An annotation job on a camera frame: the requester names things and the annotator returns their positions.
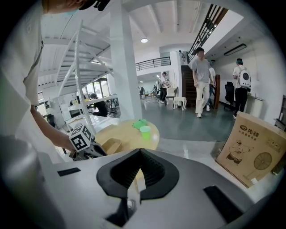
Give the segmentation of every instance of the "fan illustration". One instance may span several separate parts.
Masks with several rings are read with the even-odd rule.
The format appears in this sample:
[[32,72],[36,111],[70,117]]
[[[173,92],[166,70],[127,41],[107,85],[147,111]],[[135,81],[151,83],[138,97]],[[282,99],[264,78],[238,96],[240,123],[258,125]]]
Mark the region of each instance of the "fan illustration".
[[237,140],[236,143],[229,148],[229,154],[227,156],[228,160],[233,160],[237,165],[243,159],[243,154],[248,153],[253,150],[253,147],[242,145],[240,140]]
[[250,175],[252,175],[256,170],[265,170],[267,169],[272,162],[272,156],[270,153],[264,152],[260,153],[253,162],[255,170],[252,171],[248,176],[247,179]]

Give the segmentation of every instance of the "green cup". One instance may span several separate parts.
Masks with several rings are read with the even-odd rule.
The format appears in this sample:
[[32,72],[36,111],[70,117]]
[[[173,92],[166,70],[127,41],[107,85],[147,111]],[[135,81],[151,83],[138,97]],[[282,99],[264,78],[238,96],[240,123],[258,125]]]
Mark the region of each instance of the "green cup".
[[140,132],[142,134],[143,139],[150,139],[150,126],[142,126],[140,128]]

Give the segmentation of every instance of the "gray t-shirt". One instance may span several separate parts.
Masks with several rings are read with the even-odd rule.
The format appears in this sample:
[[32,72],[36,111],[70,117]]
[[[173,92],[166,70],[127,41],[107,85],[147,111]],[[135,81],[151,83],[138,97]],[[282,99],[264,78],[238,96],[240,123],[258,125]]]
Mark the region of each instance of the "gray t-shirt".
[[210,63],[206,59],[199,60],[199,58],[196,58],[192,62],[191,69],[197,73],[198,82],[203,82],[203,83],[210,82],[210,79],[209,79]]

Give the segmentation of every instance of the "round wooden table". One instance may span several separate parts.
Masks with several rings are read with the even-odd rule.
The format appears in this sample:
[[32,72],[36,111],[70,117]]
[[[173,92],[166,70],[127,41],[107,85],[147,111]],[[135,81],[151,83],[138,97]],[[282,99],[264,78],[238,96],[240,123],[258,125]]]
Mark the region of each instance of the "round wooden table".
[[108,139],[119,139],[122,143],[122,151],[132,150],[135,148],[148,148],[156,150],[159,143],[159,131],[151,122],[147,122],[150,126],[150,139],[142,138],[140,130],[132,127],[137,120],[131,119],[122,121],[117,125],[109,125],[95,135],[95,141],[103,145]]

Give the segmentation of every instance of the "backpack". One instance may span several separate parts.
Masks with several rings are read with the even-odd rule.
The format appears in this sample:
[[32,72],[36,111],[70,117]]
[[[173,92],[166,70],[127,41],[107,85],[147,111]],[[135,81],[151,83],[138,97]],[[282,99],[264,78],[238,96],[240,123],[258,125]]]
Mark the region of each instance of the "backpack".
[[250,88],[251,87],[250,86],[251,78],[250,78],[248,71],[246,71],[245,69],[241,70],[239,80],[240,80],[240,86],[242,88]]

